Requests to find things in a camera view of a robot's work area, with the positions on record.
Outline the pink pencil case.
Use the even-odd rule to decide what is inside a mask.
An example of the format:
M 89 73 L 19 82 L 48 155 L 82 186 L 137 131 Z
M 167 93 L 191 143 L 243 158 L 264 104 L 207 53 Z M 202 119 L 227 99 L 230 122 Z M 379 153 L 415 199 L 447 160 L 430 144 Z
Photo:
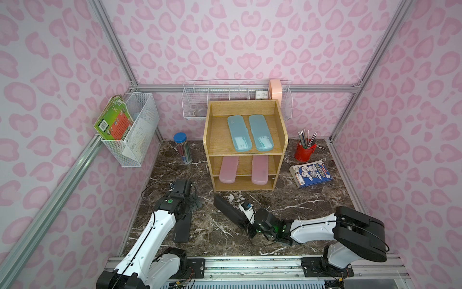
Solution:
M 252 159 L 251 181 L 255 185 L 266 185 L 268 182 L 268 155 L 255 155 Z
M 225 156 L 220 168 L 219 180 L 224 184 L 233 184 L 237 177 L 238 156 Z

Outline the teal pencil case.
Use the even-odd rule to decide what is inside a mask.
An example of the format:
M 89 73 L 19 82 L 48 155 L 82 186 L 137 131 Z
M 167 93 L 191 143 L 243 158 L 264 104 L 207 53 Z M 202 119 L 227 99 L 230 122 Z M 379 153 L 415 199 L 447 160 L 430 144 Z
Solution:
M 249 124 L 256 149 L 260 152 L 273 150 L 274 142 L 265 117 L 261 114 L 251 115 L 249 116 Z
M 227 123 L 235 150 L 237 152 L 250 151 L 252 143 L 244 118 L 241 115 L 229 116 Z

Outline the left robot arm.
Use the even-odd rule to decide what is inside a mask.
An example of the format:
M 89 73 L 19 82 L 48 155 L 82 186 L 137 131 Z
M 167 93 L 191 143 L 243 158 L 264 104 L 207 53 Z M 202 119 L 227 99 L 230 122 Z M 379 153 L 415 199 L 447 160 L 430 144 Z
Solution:
M 174 241 L 190 239 L 193 212 L 201 207 L 191 181 L 177 180 L 159 199 L 154 211 L 125 258 L 112 271 L 103 271 L 96 282 L 98 289 L 190 289 L 204 277 L 205 261 L 189 259 L 183 249 L 160 247 L 169 232 Z

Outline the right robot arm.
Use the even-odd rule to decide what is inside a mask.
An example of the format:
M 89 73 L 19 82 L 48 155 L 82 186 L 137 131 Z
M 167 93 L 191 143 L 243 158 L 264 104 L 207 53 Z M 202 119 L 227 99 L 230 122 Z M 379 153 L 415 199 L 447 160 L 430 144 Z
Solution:
M 287 246 L 314 241 L 333 241 L 324 249 L 321 266 L 344 269 L 357 260 L 383 263 L 389 247 L 385 241 L 385 224 L 348 207 L 337 207 L 326 217 L 310 220 L 280 220 L 269 211 L 255 211 L 250 204 L 241 204 L 247 219 L 244 227 L 253 237 L 261 233 L 270 242 Z

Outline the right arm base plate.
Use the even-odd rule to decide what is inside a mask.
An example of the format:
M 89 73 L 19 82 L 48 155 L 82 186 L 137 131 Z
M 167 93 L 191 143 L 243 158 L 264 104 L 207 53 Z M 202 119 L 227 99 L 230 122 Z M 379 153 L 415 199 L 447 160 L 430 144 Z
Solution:
M 302 258 L 301 266 L 306 278 L 332 277 L 345 279 L 354 276 L 354 271 L 351 265 L 348 265 L 344 269 L 339 269 L 329 265 L 323 257 L 312 256 Z

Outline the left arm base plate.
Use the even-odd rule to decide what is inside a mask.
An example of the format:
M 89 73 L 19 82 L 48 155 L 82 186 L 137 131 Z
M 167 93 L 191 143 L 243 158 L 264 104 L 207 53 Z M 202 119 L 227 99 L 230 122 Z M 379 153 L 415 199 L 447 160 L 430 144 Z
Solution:
M 193 279 L 203 279 L 205 275 L 205 259 L 192 258 L 181 261 L 179 270 L 175 274 L 167 273 L 170 279 L 188 279 L 192 274 Z

